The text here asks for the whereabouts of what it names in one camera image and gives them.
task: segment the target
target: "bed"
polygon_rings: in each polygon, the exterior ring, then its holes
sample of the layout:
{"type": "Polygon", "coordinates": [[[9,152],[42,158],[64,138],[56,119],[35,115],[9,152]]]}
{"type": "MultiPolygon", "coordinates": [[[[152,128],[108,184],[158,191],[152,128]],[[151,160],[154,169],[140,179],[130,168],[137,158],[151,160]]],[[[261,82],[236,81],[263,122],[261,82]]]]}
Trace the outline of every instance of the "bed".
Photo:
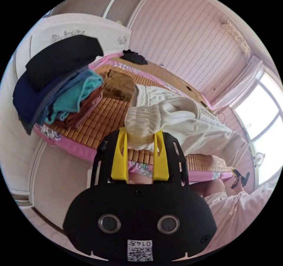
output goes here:
{"type": "MultiPolygon", "coordinates": [[[[89,65],[98,74],[110,69],[131,76],[136,83],[159,86],[180,96],[189,96],[205,106],[209,104],[200,92],[184,83],[161,66],[149,63],[136,65],[120,58],[122,51],[129,48],[131,31],[116,23],[87,14],[60,14],[39,21],[22,41],[16,52],[16,72],[19,78],[25,71],[30,58],[51,43],[65,37],[85,34],[98,38],[105,56],[89,65]]],[[[109,132],[124,125],[128,103],[103,98],[80,129],[65,130],[54,124],[34,126],[36,132],[47,144],[57,146],[69,154],[93,162],[100,140],[109,132]]],[[[207,181],[215,178],[229,179],[231,168],[216,156],[187,155],[189,180],[207,181]]],[[[152,176],[153,155],[149,151],[129,150],[129,173],[152,176]]]]}

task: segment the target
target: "bamboo sleeping mat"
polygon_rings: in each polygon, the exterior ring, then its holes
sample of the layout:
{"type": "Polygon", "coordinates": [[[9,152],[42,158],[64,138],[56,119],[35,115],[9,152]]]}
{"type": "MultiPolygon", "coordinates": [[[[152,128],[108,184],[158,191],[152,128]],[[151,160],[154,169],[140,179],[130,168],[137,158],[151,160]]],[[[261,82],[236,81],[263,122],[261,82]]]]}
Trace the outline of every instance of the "bamboo sleeping mat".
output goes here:
{"type": "MultiPolygon", "coordinates": [[[[131,76],[137,84],[147,86],[163,86],[154,81],[146,79],[140,75],[123,70],[118,67],[110,65],[102,66],[96,72],[101,76],[110,69],[127,74],[131,76]]],[[[129,103],[126,101],[119,101],[112,98],[103,98],[98,106],[94,109],[91,115],[83,121],[79,129],[64,129],[55,124],[48,125],[51,129],[57,131],[63,136],[72,139],[80,144],[97,149],[100,141],[110,132],[124,126],[124,120],[128,111],[129,103]]],[[[136,151],[130,149],[128,151],[129,160],[141,162],[145,164],[153,164],[153,153],[147,150],[136,151]]],[[[216,156],[204,155],[188,155],[186,156],[189,170],[211,171],[211,172],[230,172],[224,160],[216,156]]]]}

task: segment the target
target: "white knit sweater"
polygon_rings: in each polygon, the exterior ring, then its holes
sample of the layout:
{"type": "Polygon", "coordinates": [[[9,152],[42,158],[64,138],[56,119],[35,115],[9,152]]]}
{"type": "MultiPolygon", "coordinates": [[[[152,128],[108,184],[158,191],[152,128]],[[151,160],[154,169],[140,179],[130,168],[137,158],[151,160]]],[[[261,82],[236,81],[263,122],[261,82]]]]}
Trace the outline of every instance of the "white knit sweater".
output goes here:
{"type": "Polygon", "coordinates": [[[166,89],[135,85],[125,118],[129,148],[153,151],[153,134],[176,137],[184,155],[215,155],[235,167],[248,149],[242,137],[191,98],[166,89]]]}

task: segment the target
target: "black garment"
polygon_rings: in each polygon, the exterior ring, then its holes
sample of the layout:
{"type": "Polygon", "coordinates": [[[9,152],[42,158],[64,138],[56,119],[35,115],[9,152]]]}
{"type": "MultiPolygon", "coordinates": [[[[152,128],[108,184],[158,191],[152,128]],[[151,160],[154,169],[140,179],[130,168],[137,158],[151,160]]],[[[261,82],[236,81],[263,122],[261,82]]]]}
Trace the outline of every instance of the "black garment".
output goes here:
{"type": "Polygon", "coordinates": [[[97,56],[103,57],[97,38],[68,37],[44,48],[27,63],[28,81],[40,91],[58,76],[93,62],[97,56]]]}
{"type": "Polygon", "coordinates": [[[137,65],[147,65],[148,62],[146,61],[146,59],[142,56],[139,55],[136,52],[132,52],[131,50],[124,50],[123,51],[123,56],[121,56],[121,59],[123,60],[127,60],[131,63],[135,63],[137,65]]]}

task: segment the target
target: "pink bed sheet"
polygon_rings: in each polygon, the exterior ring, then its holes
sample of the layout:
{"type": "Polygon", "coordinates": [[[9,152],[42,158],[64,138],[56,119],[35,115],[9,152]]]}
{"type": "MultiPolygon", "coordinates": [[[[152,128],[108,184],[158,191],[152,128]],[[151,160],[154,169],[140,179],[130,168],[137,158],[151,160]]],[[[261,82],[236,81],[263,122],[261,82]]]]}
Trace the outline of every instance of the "pink bed sheet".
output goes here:
{"type": "MultiPolygon", "coordinates": [[[[103,57],[102,59],[93,62],[89,65],[89,68],[92,70],[95,70],[102,65],[112,65],[112,66],[117,66],[120,68],[123,68],[125,70],[134,72],[135,74],[141,75],[145,78],[151,79],[168,89],[172,90],[173,92],[179,94],[180,96],[187,96],[185,93],[179,91],[178,89],[170,86],[166,82],[160,80],[156,76],[153,76],[149,73],[145,73],[141,70],[132,68],[130,66],[127,66],[122,63],[118,63],[116,61],[109,60],[112,57],[120,57],[122,54],[113,54],[109,55],[106,57],[103,57]]],[[[52,146],[57,146],[65,150],[68,154],[78,157],[80,159],[93,162],[94,157],[96,155],[96,150],[93,148],[90,148],[86,145],[77,143],[74,140],[68,139],[65,136],[53,131],[47,126],[39,126],[35,125],[34,126],[34,132],[38,134],[40,137],[42,137],[49,145],[52,146]]],[[[143,164],[143,163],[138,163],[138,162],[133,162],[129,161],[129,173],[139,173],[148,177],[152,177],[152,168],[153,165],[149,164],[143,164]]],[[[222,180],[227,180],[233,176],[232,173],[220,173],[220,172],[208,172],[208,171],[193,171],[189,170],[189,180],[191,182],[200,182],[200,181],[208,181],[208,180],[213,180],[216,178],[222,179],[222,180]]]]}

